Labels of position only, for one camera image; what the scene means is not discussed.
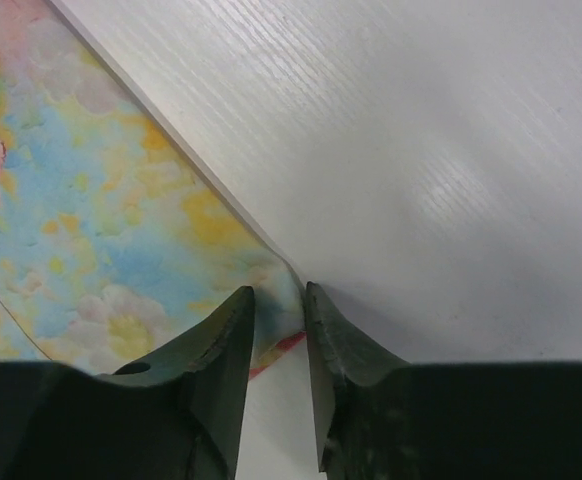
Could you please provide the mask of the floral pastel skirt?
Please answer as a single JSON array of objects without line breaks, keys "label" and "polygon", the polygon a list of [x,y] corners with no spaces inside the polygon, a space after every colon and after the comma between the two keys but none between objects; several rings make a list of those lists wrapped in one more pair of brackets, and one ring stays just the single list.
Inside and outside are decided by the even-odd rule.
[{"label": "floral pastel skirt", "polygon": [[111,373],[256,297],[251,370],[303,336],[287,266],[43,1],[0,1],[0,360]]}]

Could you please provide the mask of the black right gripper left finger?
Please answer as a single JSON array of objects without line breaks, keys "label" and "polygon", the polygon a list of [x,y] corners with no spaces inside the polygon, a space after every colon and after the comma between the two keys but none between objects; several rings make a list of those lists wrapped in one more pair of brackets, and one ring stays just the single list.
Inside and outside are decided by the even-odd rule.
[{"label": "black right gripper left finger", "polygon": [[0,361],[0,479],[231,479],[255,295],[112,374]]}]

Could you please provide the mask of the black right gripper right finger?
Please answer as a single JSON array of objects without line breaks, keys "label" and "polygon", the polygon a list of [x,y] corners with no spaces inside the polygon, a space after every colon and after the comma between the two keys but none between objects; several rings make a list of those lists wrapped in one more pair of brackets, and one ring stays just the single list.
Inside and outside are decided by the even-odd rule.
[{"label": "black right gripper right finger", "polygon": [[305,293],[330,479],[582,479],[582,361],[409,363]]}]

